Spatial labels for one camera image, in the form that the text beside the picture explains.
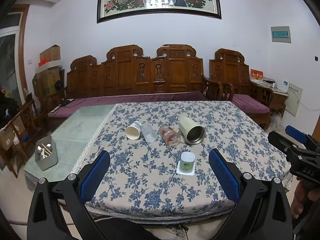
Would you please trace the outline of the person's right hand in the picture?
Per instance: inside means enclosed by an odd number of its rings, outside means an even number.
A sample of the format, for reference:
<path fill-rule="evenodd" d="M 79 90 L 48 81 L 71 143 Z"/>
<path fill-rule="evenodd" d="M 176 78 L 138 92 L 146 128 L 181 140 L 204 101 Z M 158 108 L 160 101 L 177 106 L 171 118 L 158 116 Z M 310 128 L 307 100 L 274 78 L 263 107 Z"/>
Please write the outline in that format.
<path fill-rule="evenodd" d="M 296 187 L 294 198 L 291 204 L 291 216 L 294 219 L 297 219 L 303 212 L 307 199 L 312 202 L 319 200 L 319 188 L 311 189 L 311 187 L 307 186 L 307 183 L 304 179 L 297 177 L 297 180 L 299 183 Z"/>

